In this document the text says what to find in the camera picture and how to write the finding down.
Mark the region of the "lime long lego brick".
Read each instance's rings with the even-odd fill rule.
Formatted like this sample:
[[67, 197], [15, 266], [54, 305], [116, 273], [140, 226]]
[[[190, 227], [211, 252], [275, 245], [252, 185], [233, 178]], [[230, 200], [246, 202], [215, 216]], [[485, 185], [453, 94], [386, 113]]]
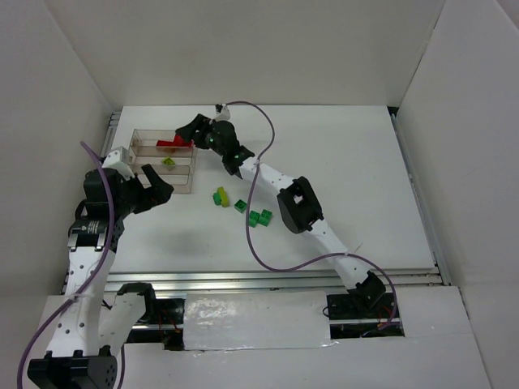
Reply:
[[227, 192], [225, 191], [223, 186], [220, 186], [217, 188], [217, 193], [220, 198], [220, 205], [222, 207], [228, 207], [229, 206], [229, 197], [227, 195]]

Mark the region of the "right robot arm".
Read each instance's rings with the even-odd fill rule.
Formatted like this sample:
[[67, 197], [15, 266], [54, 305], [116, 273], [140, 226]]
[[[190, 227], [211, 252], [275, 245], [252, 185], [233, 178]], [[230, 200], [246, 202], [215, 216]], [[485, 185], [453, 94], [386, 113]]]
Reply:
[[[226, 120], [217, 121], [199, 115], [192, 134], [192, 142], [199, 149], [211, 150], [221, 157], [221, 162], [231, 176], [250, 182], [246, 205], [246, 238], [252, 256], [263, 268], [273, 272], [292, 272], [321, 260], [330, 263], [340, 276], [354, 304], [360, 310], [373, 310], [385, 294], [384, 282], [372, 271], [375, 264], [356, 254], [351, 254], [345, 244], [332, 231], [323, 209], [309, 182], [304, 177], [287, 176], [266, 165], [252, 151], [240, 144], [234, 125]], [[292, 267], [273, 267], [266, 264], [256, 252], [251, 240], [253, 216], [251, 200], [256, 187], [265, 189], [277, 199], [284, 226], [293, 234], [301, 234], [314, 244], [319, 255]]]

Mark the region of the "red rounded lego brick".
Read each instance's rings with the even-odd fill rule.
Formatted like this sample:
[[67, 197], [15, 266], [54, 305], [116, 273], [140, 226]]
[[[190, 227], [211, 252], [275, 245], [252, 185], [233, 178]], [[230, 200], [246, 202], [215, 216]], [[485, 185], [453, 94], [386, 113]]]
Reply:
[[192, 140], [185, 140], [180, 135], [175, 135], [173, 142], [174, 147], [193, 147], [193, 141]]

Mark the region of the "red sloped lego brick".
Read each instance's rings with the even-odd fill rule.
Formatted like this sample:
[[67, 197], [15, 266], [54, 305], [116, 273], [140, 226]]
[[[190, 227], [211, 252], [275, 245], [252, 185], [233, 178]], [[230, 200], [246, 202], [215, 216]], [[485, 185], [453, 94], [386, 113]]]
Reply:
[[156, 149], [160, 152], [174, 152], [175, 143], [169, 140], [157, 140]]

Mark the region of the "green square lego brick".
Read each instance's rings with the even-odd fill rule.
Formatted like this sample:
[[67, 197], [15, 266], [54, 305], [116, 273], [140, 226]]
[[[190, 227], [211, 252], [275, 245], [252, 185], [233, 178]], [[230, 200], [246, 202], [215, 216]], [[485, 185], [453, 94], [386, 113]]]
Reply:
[[256, 211], [250, 211], [248, 213], [247, 221], [248, 225], [254, 228], [258, 224], [258, 220], [260, 218], [260, 214]]

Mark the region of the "dark green small lego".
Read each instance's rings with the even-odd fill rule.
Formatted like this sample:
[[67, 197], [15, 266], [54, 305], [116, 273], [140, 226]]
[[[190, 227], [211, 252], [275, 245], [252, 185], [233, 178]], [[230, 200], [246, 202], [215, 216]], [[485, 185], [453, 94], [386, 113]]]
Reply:
[[240, 213], [244, 213], [247, 209], [247, 203], [242, 200], [242, 199], [239, 199], [235, 204], [234, 204], [234, 209]]

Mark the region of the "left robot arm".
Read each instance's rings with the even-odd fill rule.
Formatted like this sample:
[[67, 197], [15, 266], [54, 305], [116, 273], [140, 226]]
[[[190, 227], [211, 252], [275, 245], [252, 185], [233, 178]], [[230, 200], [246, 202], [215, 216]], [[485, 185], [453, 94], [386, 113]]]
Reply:
[[39, 388], [120, 388], [127, 337], [136, 322], [157, 312], [155, 291], [143, 282], [124, 284], [108, 312], [101, 311], [124, 220], [167, 203], [174, 188], [150, 164], [135, 172], [135, 155], [126, 147], [104, 156], [89, 146], [84, 150], [94, 168], [84, 176], [84, 199], [67, 232], [65, 294], [26, 346], [18, 388], [25, 378]]

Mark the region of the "lime rounded lego brick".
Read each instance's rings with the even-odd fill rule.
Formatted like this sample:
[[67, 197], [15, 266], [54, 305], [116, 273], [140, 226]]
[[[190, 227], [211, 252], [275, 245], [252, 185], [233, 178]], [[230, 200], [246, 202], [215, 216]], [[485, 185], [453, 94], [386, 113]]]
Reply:
[[170, 157], [164, 158], [161, 161], [161, 164], [164, 165], [167, 168], [172, 168], [172, 167], [174, 167], [176, 165], [175, 161], [172, 158], [170, 158]]

